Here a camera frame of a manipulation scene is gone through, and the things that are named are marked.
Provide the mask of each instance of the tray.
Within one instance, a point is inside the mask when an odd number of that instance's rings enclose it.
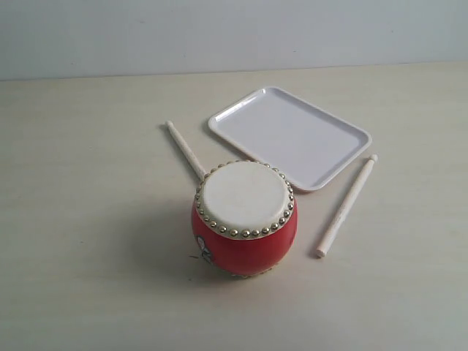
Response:
[[[208,126],[305,192],[323,188],[371,144],[368,132],[277,87],[251,93]]]

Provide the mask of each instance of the white wall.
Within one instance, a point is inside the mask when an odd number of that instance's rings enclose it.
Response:
[[[467,0],[1,0],[0,79],[468,59]]]

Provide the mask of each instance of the drum body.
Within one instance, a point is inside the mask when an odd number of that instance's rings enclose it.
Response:
[[[298,225],[290,183],[256,162],[213,169],[197,188],[192,229],[202,257],[232,274],[253,276],[289,251]]]

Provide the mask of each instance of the white drum head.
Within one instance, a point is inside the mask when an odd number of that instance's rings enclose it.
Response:
[[[256,162],[219,168],[203,184],[201,207],[227,228],[261,230],[278,222],[290,202],[285,180]]]

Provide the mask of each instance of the wooden drumstick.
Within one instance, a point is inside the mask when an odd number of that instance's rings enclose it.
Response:
[[[338,211],[333,218],[330,226],[322,237],[322,240],[319,246],[316,249],[316,254],[318,257],[325,257],[328,250],[331,247],[331,244],[335,240],[338,229],[343,224],[346,216],[351,210],[352,205],[356,201],[356,198],[359,195],[359,192],[362,190],[364,184],[366,183],[369,174],[371,174],[374,163],[377,162],[378,156],[376,154],[369,157],[369,160],[363,166],[363,169],[359,172],[358,177],[356,178],[354,184],[351,186],[349,192],[343,200],[343,203],[339,207]]]
[[[181,133],[179,133],[178,130],[174,127],[173,122],[167,121],[166,126],[169,129],[169,133],[172,135],[174,141],[177,143],[178,147],[184,154],[186,160],[192,166],[192,169],[195,171],[198,178],[202,181],[205,178],[206,174],[205,168],[203,168],[200,161],[198,161],[198,158],[195,156],[189,145],[186,143]]]

